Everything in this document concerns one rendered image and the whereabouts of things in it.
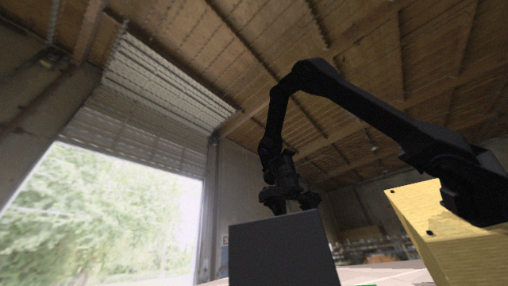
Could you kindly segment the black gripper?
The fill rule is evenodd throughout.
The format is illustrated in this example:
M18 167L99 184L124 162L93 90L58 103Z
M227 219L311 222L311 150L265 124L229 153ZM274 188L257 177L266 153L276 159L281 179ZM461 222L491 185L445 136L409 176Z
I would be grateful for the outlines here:
M308 191L303 194L303 187L299 186L300 174L293 169L282 170L277 174L275 182L279 187L269 186L259 193L259 202L270 208L275 216L286 215L286 200L296 200L303 211L318 209L322 201L321 194L317 191Z

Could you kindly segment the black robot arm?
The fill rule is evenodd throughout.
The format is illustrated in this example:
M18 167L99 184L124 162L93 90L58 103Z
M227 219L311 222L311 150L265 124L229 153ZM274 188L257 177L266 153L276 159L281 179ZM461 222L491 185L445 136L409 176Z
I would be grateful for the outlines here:
M279 187L278 172L295 170L296 152L281 153L281 132L289 97L299 90L334 101L395 140L400 160L439 179L440 205L454 215L477 228L508 222L508 173L492 151L455 130L404 114L344 80L320 57L297 61L269 92L266 129L257 149L267 184Z

